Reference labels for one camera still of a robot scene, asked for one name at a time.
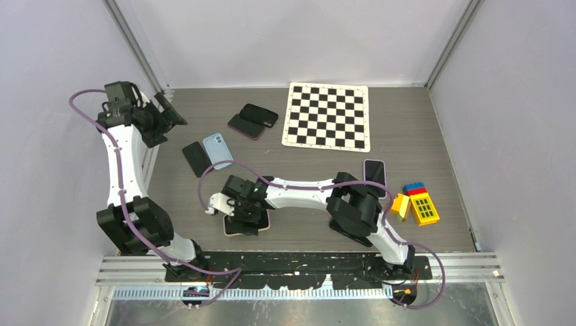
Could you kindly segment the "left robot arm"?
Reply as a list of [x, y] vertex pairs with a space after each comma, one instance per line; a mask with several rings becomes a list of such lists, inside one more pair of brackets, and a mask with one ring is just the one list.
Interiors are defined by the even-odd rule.
[[209, 270], [200, 246], [174, 231], [168, 213], [147, 193], [141, 146], [152, 149], [183, 119], [162, 92], [154, 104], [130, 81], [105, 85], [107, 101], [96, 123], [109, 160], [110, 188], [106, 209], [97, 212], [102, 231], [123, 255], [153, 253], [165, 260], [175, 277], [202, 280]]

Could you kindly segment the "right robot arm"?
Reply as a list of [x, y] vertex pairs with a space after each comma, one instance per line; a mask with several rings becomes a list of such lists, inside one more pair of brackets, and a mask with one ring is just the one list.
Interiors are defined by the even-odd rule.
[[415, 249], [386, 221], [386, 210], [374, 186], [372, 181], [364, 183], [344, 172], [324, 181], [277, 177], [250, 181], [231, 176], [211, 206], [224, 213], [224, 232], [228, 236], [256, 236], [268, 229], [271, 210], [296, 207], [325, 211], [331, 216], [332, 230], [366, 247], [376, 247], [390, 274], [406, 278], [415, 269]]

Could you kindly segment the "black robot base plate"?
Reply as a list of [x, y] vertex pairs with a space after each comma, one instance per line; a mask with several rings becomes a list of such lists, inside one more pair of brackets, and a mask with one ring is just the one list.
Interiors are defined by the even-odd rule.
[[223, 289], [235, 268], [242, 271], [232, 284], [234, 289], [318, 289], [327, 280], [338, 290], [375, 289], [432, 278], [429, 259], [422, 255], [413, 257], [404, 267], [394, 267], [377, 253], [207, 251], [200, 267], [211, 274], [167, 266], [165, 280], [208, 282]]

